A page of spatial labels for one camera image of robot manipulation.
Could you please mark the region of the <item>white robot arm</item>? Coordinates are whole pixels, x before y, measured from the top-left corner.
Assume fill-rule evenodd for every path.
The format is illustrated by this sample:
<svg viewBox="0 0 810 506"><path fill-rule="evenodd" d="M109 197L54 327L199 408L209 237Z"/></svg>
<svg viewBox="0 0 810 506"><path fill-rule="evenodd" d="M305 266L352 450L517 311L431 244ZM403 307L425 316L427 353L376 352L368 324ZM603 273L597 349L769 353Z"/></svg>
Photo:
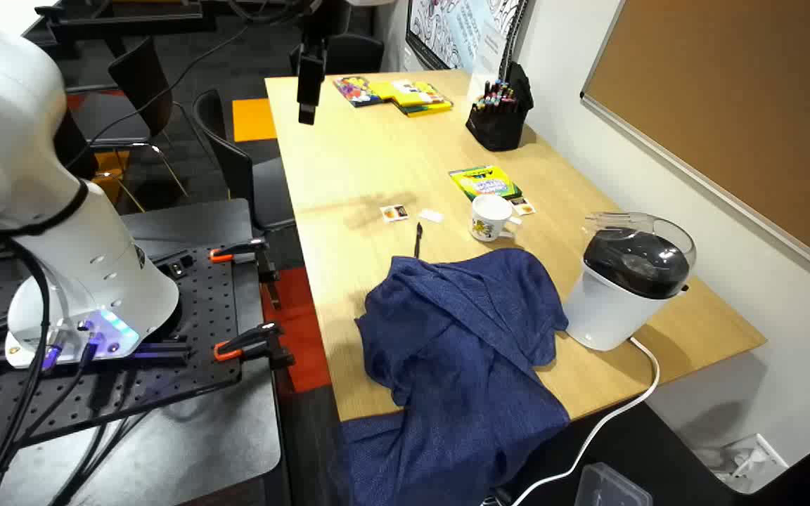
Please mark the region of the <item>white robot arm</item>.
<svg viewBox="0 0 810 506"><path fill-rule="evenodd" d="M6 311L6 362L125 361L181 310L181 287L134 244L108 193L65 168L68 113L56 61L0 30L0 240L43 266Z"/></svg>

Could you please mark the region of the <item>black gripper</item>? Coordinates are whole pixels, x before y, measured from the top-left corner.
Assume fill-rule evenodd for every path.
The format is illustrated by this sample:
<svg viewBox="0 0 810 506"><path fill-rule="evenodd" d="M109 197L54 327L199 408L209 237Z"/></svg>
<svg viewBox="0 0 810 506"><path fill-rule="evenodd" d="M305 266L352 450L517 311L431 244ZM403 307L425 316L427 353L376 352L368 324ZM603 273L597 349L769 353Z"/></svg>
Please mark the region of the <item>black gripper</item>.
<svg viewBox="0 0 810 506"><path fill-rule="evenodd" d="M297 48L297 124L317 120L321 84L326 77L323 41L305 40Z"/></svg>

